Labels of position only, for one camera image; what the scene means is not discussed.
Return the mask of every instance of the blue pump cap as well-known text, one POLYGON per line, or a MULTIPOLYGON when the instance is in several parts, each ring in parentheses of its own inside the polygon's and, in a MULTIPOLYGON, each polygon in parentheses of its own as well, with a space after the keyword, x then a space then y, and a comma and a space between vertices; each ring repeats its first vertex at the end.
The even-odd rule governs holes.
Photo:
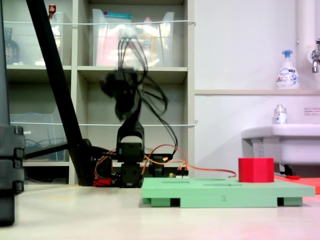
POLYGON ((282 52, 285 58, 290 58, 290 55, 293 54, 294 52, 291 50, 285 50, 282 52))

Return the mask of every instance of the orange wire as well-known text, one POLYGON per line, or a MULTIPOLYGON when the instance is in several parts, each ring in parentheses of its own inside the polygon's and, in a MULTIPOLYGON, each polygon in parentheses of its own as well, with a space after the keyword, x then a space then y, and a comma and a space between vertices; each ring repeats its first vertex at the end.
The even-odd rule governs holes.
POLYGON ((144 166, 143 166, 141 175, 144 174, 144 172, 145 172, 145 170, 146 170, 146 167, 147 167, 147 162, 150 161, 150 157, 151 157, 151 155, 154 153, 154 151, 157 150, 157 149, 160 148, 160 147, 163 147, 163 146, 169 146, 169 147, 175 148, 179 153, 181 153, 181 154, 183 155, 183 157, 184 157, 184 161, 183 161, 183 162, 184 162, 184 163, 188 163, 187 155, 186 155, 183 151, 181 151, 179 148, 177 148, 175 145, 171 145, 171 144, 161 144, 161 145, 157 146, 156 148, 154 148, 154 149, 150 152, 149 156, 146 157, 146 161, 145 161, 145 163, 144 163, 144 166))
POLYGON ((191 165, 191 164, 187 164, 185 161, 183 161, 183 160, 181 160, 181 159, 177 159, 177 160, 172 160, 172 161, 168 161, 168 162, 161 163, 161 162, 153 161, 152 159, 148 158, 147 156, 145 156, 145 158, 146 158, 148 161, 153 162, 153 163, 155 163, 155 164, 159 164, 159 165, 165 165, 165 164, 176 163, 176 162, 183 162, 183 165, 186 164, 186 165, 189 166, 190 168, 193 168, 193 169, 196 169, 196 170, 199 170, 199 171, 230 173, 230 174, 233 174, 233 176, 231 176, 232 178, 235 178, 235 177, 237 176, 237 174, 236 174, 234 171, 231 171, 231 170, 196 167, 196 166, 193 166, 193 165, 191 165))
POLYGON ((113 154, 113 153, 115 153, 115 152, 116 152, 116 150, 109 151, 109 152, 107 153, 107 156, 104 156, 104 157, 96 164, 95 169, 94 169, 94 175, 95 175, 97 178, 107 179, 107 178, 101 177, 101 176, 97 173, 97 167, 98 167, 104 160, 106 160, 107 158, 109 158, 111 154, 113 154))

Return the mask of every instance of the clear plastic bin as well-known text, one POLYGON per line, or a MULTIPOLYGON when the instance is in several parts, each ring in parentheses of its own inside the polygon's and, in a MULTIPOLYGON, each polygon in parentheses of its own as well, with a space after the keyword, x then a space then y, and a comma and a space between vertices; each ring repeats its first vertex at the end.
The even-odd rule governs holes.
MULTIPOLYGON (((71 65, 72 26, 61 23, 70 23, 70 20, 65 13, 56 12, 51 21, 51 28, 62 65, 69 66, 71 65)), ((45 65, 33 24, 4 23, 3 26, 7 35, 4 41, 7 64, 45 65)))
MULTIPOLYGON (((66 141, 65 131, 61 124, 62 122, 57 108, 52 114, 39 114, 35 112, 10 114, 10 121, 12 125, 23 127, 26 152, 45 148, 50 145, 61 144, 66 141)), ((62 150, 44 156, 36 157, 34 159, 28 159, 27 161, 65 162, 69 161, 69 157, 67 151, 62 150)))
MULTIPOLYGON (((101 10, 93 9, 92 12, 93 23, 107 23, 101 10)), ((162 21, 173 21, 174 16, 174 12, 167 12, 162 21)), ((93 25, 93 65, 117 67, 119 40, 136 36, 149 67, 173 67, 173 26, 173 22, 93 25)), ((131 49, 126 51, 123 65, 141 67, 131 49)))

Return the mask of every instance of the soap dispenser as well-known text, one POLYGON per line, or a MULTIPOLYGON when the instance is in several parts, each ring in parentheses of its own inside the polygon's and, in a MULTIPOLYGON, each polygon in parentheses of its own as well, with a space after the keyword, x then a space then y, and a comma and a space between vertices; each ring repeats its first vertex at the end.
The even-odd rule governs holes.
POLYGON ((290 55, 294 52, 285 50, 282 52, 284 55, 284 63, 280 69, 277 80, 275 82, 277 89, 299 89, 300 78, 297 69, 291 61, 290 55))

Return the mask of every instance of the red cube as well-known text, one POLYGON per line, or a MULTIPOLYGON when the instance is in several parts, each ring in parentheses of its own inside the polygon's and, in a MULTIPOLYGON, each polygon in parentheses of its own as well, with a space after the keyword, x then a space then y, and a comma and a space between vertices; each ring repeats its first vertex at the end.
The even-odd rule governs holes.
POLYGON ((272 157, 239 158, 239 182, 273 183, 275 164, 272 157))

